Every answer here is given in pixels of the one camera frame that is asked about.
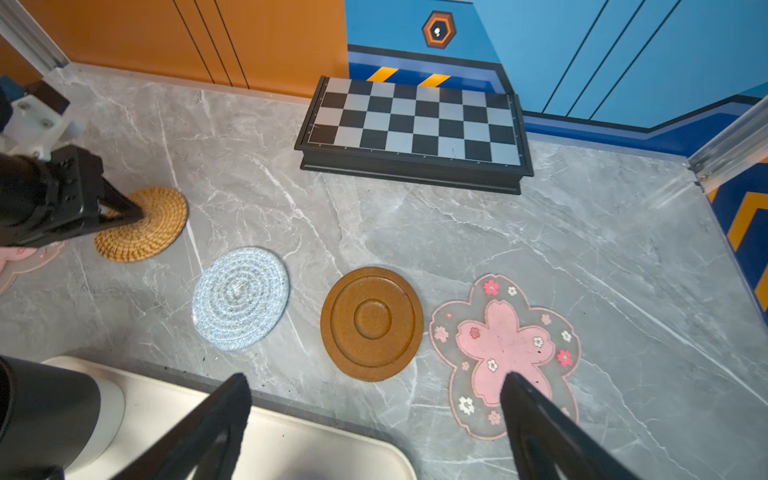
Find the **pink flower coaster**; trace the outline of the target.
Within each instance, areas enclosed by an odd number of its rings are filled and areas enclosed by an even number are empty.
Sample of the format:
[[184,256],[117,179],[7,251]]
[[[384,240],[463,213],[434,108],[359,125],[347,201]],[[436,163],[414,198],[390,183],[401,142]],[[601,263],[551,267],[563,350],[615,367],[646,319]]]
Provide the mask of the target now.
[[530,304],[523,290],[500,274],[486,274],[466,300],[448,301],[432,314],[431,342],[451,369],[449,405],[471,437],[507,435],[501,407],[506,375],[518,373],[572,421],[579,407],[568,378],[581,359],[571,323]]
[[66,242],[54,242],[40,248],[2,247],[0,293],[10,289],[19,276],[39,270],[58,259],[66,247]]

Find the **black mug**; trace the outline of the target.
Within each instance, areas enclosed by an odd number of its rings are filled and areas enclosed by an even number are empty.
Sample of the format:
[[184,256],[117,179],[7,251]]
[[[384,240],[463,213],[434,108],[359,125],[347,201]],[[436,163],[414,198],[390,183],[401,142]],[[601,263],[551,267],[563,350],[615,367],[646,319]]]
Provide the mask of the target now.
[[1,477],[63,479],[97,424],[101,395],[90,376],[1,358]]

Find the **folded checkerboard box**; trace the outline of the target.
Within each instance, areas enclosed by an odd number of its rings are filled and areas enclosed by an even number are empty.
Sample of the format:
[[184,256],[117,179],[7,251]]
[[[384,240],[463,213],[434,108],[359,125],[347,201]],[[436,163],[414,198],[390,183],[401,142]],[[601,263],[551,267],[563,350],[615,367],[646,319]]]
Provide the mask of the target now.
[[514,93],[322,77],[295,148],[303,170],[512,195],[534,174]]

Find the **woven rattan coaster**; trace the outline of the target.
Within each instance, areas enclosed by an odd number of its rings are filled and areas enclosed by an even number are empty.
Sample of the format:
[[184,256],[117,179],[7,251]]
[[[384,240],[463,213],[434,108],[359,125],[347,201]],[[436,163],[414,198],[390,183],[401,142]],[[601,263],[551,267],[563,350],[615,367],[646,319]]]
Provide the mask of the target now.
[[143,218],[94,238],[97,252],[117,263],[134,263],[160,254],[180,236],[188,218],[186,199],[170,187],[147,187],[129,199],[142,209]]

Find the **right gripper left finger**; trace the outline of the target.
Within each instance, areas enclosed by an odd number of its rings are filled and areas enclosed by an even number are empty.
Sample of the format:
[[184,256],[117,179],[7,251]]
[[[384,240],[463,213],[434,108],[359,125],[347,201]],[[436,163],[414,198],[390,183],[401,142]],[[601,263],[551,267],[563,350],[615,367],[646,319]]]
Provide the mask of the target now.
[[234,374],[117,479],[230,479],[252,407],[246,377]]

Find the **cream serving tray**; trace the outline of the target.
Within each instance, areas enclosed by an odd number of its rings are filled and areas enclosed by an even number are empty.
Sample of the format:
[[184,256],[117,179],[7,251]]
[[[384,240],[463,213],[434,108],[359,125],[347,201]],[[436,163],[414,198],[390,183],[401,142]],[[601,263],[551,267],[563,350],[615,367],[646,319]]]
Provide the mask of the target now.
[[[113,442],[69,479],[110,479],[198,406],[195,389],[70,356],[47,365],[113,381],[125,395]],[[253,406],[235,479],[415,479],[406,455],[390,443]]]

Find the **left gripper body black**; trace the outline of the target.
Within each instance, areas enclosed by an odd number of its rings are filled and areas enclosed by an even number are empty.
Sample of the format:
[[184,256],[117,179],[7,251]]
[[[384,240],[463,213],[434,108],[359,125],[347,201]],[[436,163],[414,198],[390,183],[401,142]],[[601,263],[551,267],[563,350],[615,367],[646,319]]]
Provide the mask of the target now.
[[100,157],[77,146],[49,161],[1,156],[1,245],[39,248],[105,228]]

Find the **brown wooden coaster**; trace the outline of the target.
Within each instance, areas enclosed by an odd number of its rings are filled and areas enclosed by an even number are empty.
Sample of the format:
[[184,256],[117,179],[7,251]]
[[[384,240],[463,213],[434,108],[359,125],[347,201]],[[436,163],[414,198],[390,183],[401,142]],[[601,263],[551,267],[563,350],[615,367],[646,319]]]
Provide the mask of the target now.
[[380,382],[397,375],[415,357],[424,313],[403,277],[388,269],[364,267],[332,287],[320,328],[326,352],[342,373]]

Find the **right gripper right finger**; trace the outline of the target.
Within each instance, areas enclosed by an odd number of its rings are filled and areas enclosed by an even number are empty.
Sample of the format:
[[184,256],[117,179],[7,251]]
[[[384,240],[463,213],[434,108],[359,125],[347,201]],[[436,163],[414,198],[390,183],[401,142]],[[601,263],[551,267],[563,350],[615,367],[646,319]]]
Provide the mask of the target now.
[[521,374],[506,375],[500,400],[519,478],[636,477]]

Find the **light blue woven coaster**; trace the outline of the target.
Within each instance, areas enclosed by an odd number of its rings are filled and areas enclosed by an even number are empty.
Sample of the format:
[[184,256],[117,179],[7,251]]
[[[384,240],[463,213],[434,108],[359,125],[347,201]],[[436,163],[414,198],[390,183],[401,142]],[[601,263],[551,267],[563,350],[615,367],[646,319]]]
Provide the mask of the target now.
[[273,252],[244,247],[217,259],[193,295],[197,332],[222,351],[247,348],[277,325],[290,292],[286,267]]

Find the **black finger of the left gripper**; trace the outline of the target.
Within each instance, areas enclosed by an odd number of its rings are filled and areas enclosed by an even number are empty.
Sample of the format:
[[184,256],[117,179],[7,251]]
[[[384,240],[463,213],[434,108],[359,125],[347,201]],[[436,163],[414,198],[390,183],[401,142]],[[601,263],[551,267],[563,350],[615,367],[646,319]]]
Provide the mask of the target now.
[[104,193],[99,197],[99,225],[103,230],[135,224],[144,219],[142,208],[102,179]]

